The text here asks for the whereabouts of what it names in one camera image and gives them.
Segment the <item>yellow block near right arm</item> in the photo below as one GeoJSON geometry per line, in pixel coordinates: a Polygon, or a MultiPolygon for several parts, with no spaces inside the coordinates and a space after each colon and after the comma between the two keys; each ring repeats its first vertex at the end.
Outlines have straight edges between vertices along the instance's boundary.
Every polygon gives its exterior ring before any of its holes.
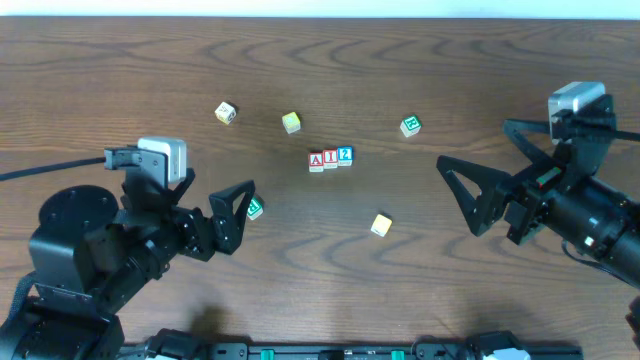
{"type": "Polygon", "coordinates": [[[389,217],[378,214],[371,225],[370,231],[380,237],[385,237],[391,225],[392,220],[389,217]]]}

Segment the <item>red letter I block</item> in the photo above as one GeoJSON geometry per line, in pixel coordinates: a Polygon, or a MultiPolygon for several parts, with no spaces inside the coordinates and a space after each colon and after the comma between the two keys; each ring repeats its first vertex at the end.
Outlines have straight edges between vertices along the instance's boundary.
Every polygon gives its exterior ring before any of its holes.
{"type": "Polygon", "coordinates": [[[337,149],[325,149],[323,155],[323,168],[336,169],[338,167],[338,150],[337,149]]]}

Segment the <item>blue number 2 block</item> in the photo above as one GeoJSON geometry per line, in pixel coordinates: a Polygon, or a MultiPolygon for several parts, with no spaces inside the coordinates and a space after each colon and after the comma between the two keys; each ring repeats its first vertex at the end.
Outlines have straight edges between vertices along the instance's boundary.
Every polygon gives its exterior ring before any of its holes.
{"type": "Polygon", "coordinates": [[[337,148],[338,166],[348,167],[353,164],[354,151],[352,146],[342,146],[337,148]]]}

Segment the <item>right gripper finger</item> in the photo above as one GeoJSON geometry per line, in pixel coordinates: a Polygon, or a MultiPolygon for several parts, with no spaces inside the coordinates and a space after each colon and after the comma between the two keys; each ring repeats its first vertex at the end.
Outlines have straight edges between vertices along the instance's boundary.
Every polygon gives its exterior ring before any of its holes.
{"type": "Polygon", "coordinates": [[[454,194],[474,236],[483,235],[501,219],[506,203],[499,186],[510,178],[508,173],[444,155],[438,157],[436,167],[454,194]],[[459,175],[478,186],[478,196],[471,194],[458,178],[459,175]]]}
{"type": "Polygon", "coordinates": [[[564,165],[556,158],[534,145],[527,137],[528,134],[550,134],[548,123],[532,120],[506,119],[503,123],[503,132],[508,139],[524,154],[531,165],[536,168],[564,165]]]}

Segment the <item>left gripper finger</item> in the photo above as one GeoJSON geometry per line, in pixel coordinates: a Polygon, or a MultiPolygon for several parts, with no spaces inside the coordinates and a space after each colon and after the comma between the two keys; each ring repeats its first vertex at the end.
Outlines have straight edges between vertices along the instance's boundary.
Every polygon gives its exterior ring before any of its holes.
{"type": "Polygon", "coordinates": [[[249,206],[255,194],[255,183],[249,180],[209,195],[213,211],[210,220],[214,232],[214,247],[232,255],[241,245],[249,206]]]}
{"type": "Polygon", "coordinates": [[[188,188],[195,180],[195,171],[193,168],[186,169],[186,177],[173,190],[168,190],[167,194],[172,205],[177,205],[188,188]]]}

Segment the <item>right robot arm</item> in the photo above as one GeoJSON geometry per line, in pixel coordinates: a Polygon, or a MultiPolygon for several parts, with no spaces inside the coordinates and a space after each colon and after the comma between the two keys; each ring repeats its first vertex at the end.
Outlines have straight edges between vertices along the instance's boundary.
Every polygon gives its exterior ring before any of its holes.
{"type": "Polygon", "coordinates": [[[601,94],[577,110],[561,107],[549,122],[508,119],[505,135],[530,161],[515,175],[448,156],[437,170],[454,194],[470,232],[495,222],[522,245],[548,228],[572,260],[639,285],[639,204],[597,179],[612,142],[636,141],[620,131],[613,98],[601,94]]]}

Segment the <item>red letter A block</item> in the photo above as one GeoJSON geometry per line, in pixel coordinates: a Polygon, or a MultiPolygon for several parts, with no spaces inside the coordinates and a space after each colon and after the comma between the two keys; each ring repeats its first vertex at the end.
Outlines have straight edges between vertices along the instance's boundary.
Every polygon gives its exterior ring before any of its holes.
{"type": "Polygon", "coordinates": [[[308,166],[311,173],[324,171],[324,160],[322,152],[311,152],[308,155],[308,166]]]}

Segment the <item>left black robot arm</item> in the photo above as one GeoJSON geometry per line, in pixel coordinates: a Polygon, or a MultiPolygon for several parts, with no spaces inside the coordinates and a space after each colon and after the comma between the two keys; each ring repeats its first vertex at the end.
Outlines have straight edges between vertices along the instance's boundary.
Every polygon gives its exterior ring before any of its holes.
{"type": "Polygon", "coordinates": [[[168,155],[129,146],[106,149],[100,161],[125,171],[124,195],[80,185],[42,205],[29,240],[34,270],[1,326],[4,359],[115,359],[124,345],[118,311],[175,256],[207,262],[241,245],[253,181],[210,194],[205,217],[179,207],[195,172],[171,188],[168,155]]]}

